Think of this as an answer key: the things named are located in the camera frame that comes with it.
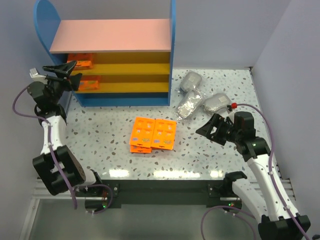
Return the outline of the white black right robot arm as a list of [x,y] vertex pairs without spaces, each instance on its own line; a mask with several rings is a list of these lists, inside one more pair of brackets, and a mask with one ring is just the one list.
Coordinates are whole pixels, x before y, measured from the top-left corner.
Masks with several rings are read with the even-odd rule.
[[301,240],[311,223],[301,215],[289,198],[277,173],[266,140],[256,135],[254,117],[250,112],[236,112],[232,118],[213,114],[196,133],[219,145],[235,144],[254,174],[260,193],[242,171],[225,174],[220,193],[233,193],[250,210],[258,223],[262,240]]

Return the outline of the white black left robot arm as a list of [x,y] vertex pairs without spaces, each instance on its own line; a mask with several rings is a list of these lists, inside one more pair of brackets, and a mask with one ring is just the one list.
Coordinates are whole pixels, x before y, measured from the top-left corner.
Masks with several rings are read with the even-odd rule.
[[77,61],[60,65],[43,66],[47,75],[33,68],[34,81],[27,93],[35,101],[34,113],[43,128],[44,140],[40,155],[32,160],[38,176],[47,190],[56,196],[74,188],[88,188],[101,184],[98,173],[84,169],[69,147],[63,142],[67,130],[65,109],[59,103],[64,92],[78,90],[82,74],[72,74]]

